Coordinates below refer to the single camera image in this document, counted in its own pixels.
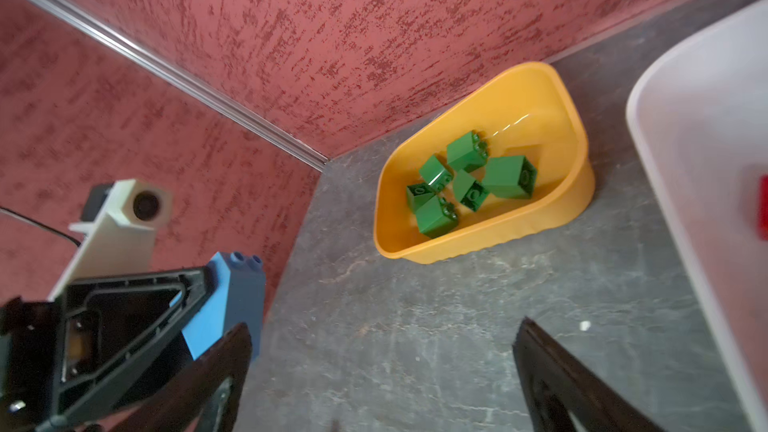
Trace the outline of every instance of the red wall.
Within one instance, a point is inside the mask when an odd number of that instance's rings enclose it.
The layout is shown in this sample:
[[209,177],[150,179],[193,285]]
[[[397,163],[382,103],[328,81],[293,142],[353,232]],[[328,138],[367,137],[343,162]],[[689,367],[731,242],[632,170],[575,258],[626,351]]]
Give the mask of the red wall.
[[[90,187],[174,194],[153,267],[264,259],[271,303],[319,173],[24,0],[0,0],[0,206],[56,228]],[[74,246],[0,215],[0,303],[42,299]]]
[[328,156],[666,0],[74,0]]

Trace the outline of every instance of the wire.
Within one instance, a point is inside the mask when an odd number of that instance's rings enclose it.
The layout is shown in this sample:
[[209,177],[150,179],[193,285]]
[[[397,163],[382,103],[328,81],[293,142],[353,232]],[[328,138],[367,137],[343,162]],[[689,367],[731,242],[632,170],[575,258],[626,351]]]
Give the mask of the wire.
[[38,222],[38,221],[34,220],[33,218],[29,218],[27,216],[23,216],[22,214],[19,214],[18,212],[14,212],[10,208],[5,208],[5,207],[0,207],[0,212],[4,213],[7,216],[11,216],[11,217],[17,218],[18,220],[20,220],[22,222],[26,222],[27,224],[29,224],[31,226],[40,227],[43,230],[47,230],[48,232],[51,232],[53,234],[58,235],[59,237],[66,238],[67,240],[69,240],[73,244],[75,244],[78,247],[80,247],[80,241],[77,240],[76,238],[72,237],[71,235],[64,234],[62,231],[56,230],[53,227],[46,226],[45,224],[43,224],[41,222]]

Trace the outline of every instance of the blue toy block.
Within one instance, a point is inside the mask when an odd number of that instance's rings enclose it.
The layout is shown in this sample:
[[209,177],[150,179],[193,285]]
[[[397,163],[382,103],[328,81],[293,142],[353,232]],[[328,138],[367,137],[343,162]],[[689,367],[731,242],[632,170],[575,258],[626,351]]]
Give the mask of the blue toy block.
[[259,356],[261,322],[264,317],[266,275],[261,259],[232,252],[218,252],[208,262],[214,276],[214,292],[182,333],[192,359],[197,360],[208,348],[239,322],[250,332],[253,353]]

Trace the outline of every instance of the yellow container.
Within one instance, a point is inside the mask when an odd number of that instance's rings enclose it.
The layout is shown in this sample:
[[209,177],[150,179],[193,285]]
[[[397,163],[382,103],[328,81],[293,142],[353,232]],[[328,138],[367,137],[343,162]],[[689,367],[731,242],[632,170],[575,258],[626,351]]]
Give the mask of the yellow container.
[[[446,163],[446,147],[470,130],[488,143],[491,157],[525,155],[538,169],[529,200],[489,196],[477,212],[456,205],[458,226],[430,239],[418,232],[406,186],[421,182],[418,168],[431,154]],[[567,224],[589,205],[594,173],[587,134],[571,96],[549,65],[515,66],[461,101],[395,150],[379,177],[373,240],[388,258],[431,264]],[[484,168],[473,172],[482,178]]]

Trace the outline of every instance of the green building brick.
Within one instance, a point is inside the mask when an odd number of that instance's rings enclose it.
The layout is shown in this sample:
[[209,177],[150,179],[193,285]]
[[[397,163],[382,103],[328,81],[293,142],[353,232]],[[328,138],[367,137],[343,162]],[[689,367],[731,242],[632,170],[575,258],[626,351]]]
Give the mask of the green building brick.
[[406,194],[408,197],[408,207],[410,207],[411,212],[416,212],[430,198],[435,196],[435,193],[429,190],[429,187],[424,182],[406,187]]
[[482,184],[496,197],[531,198],[536,174],[525,156],[492,157],[485,166]]
[[458,225],[453,204],[443,197],[434,196],[416,211],[418,231],[429,238],[447,234]]
[[429,157],[418,173],[433,192],[440,192],[453,180],[453,174],[435,156]]
[[448,144],[448,165],[456,171],[471,172],[488,161],[488,144],[472,130]]
[[453,195],[461,204],[476,212],[489,193],[474,177],[463,170],[456,171],[456,178],[453,180]]

